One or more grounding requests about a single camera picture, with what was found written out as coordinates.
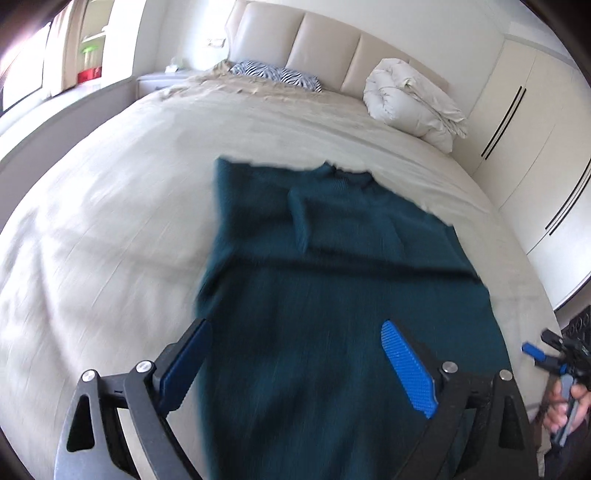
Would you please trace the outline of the person right hand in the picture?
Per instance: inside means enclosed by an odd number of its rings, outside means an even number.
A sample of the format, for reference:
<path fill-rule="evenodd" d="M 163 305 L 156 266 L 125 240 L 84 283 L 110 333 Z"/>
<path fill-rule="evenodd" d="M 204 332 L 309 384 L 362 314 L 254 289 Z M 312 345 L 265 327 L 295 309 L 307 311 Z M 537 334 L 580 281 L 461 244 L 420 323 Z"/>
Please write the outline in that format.
<path fill-rule="evenodd" d="M 575 431 L 585 421 L 590 408 L 590 392 L 584 385 L 575 384 L 571 388 L 571 394 L 579 401 L 579 407 L 571 424 L 571 430 Z M 562 383 L 557 380 L 548 395 L 550 406 L 546 411 L 543 425 L 550 433 L 556 433 L 564 427 L 568 421 L 567 400 L 562 397 Z"/>

